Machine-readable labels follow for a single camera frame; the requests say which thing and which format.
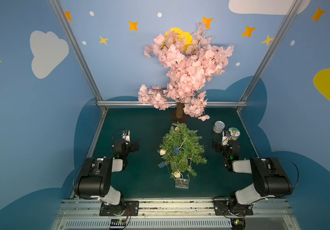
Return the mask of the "small green christmas tree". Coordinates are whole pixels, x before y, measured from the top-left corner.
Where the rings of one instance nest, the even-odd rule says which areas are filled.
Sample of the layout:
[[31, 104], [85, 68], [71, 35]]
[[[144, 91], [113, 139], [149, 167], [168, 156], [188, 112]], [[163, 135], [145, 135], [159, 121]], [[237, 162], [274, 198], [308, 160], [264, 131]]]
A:
[[159, 168], [167, 168], [170, 178], [181, 179], [184, 175], [196, 177], [193, 165], [206, 164], [205, 147], [200, 143], [202, 137], [184, 123], [173, 124], [162, 138], [158, 154], [161, 157]]

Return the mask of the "string lights with rattan balls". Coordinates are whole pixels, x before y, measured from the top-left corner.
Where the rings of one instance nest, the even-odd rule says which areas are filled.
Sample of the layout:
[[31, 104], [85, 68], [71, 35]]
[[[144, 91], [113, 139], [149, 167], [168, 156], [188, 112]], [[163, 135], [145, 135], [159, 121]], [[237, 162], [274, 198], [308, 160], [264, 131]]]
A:
[[173, 125], [162, 138], [158, 154], [161, 157], [159, 168], [168, 168], [173, 179], [183, 178], [183, 173], [189, 170], [186, 144], [190, 139], [189, 129], [185, 124]]

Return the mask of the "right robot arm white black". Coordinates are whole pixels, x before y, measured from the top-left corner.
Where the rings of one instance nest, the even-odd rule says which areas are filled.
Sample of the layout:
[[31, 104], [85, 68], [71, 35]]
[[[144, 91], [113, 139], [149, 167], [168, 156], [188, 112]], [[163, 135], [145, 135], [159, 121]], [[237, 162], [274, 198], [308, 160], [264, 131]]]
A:
[[254, 203], [267, 199], [288, 196], [295, 186], [291, 183], [277, 158], [239, 159], [240, 145], [235, 140], [213, 140], [212, 149], [223, 154], [224, 165], [229, 172], [252, 175], [251, 185], [233, 192], [228, 198], [213, 199], [217, 216], [253, 215]]

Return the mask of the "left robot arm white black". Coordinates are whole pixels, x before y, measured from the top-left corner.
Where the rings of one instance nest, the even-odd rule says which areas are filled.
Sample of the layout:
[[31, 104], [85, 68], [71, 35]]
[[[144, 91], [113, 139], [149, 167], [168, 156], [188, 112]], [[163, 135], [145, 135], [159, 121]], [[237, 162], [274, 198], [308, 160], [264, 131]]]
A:
[[127, 140], [114, 142], [114, 156], [87, 158], [74, 183], [74, 192], [84, 199], [97, 199], [107, 206], [122, 206], [123, 195], [111, 186], [113, 173], [122, 172], [128, 165], [128, 156], [139, 151], [139, 141]]

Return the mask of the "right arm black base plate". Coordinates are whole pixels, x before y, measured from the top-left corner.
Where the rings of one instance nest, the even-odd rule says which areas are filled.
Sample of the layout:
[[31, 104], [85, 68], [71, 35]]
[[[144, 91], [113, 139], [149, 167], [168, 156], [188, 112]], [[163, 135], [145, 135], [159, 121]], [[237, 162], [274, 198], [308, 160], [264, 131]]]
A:
[[214, 200], [213, 205], [217, 216], [234, 216], [242, 218], [254, 214], [252, 210], [253, 205], [240, 205], [234, 200]]

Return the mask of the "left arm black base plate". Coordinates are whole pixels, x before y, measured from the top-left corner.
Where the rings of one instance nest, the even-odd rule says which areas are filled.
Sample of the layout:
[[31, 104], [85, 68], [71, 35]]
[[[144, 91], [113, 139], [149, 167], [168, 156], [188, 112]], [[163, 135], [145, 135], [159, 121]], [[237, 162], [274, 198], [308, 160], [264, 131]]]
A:
[[120, 202], [118, 205], [101, 204], [99, 216], [137, 216], [139, 211], [139, 201]]

